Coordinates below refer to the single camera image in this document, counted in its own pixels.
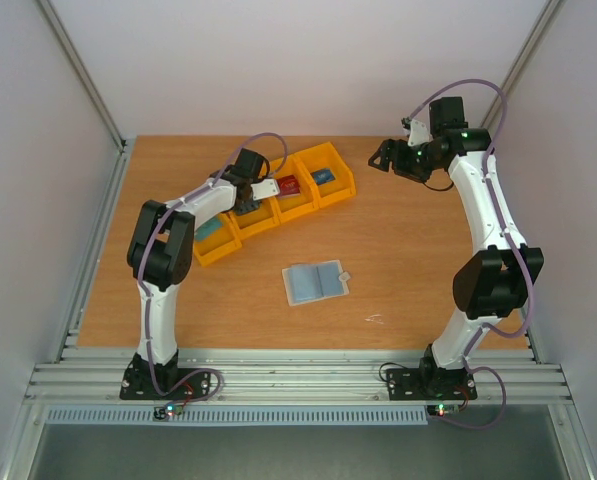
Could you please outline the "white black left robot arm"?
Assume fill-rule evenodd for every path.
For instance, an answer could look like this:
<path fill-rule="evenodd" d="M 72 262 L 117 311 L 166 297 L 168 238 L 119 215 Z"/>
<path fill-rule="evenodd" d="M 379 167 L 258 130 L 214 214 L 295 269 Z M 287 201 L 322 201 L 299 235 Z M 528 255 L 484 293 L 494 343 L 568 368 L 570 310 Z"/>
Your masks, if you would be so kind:
<path fill-rule="evenodd" d="M 249 211 L 252 188 L 266 180 L 269 161 L 240 150 L 233 163 L 198 188 L 167 202 L 143 204 L 128 247 L 127 263 L 141 301 L 141 337 L 121 381 L 122 400 L 203 401 L 217 394 L 221 374 L 183 368 L 175 338 L 177 296 L 193 260 L 197 230 L 221 213 Z"/>

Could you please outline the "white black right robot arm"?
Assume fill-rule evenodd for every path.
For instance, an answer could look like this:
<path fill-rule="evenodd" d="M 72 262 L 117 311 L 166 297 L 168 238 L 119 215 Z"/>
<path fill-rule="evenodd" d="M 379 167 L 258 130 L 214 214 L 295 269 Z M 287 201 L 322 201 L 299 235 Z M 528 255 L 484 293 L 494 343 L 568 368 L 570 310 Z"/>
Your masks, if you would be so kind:
<path fill-rule="evenodd" d="M 498 323 L 523 307 L 543 265 L 514 224 L 496 171 L 487 130 L 469 127 L 463 101 L 442 97 L 429 104 L 428 127 L 403 122 L 407 140 L 388 139 L 369 166 L 425 184 L 445 171 L 459 193 L 472 239 L 472 257 L 455 274 L 455 310 L 443 333 L 415 368 L 388 363 L 380 373 L 392 400 L 442 402 L 477 397 L 469 357 Z"/>

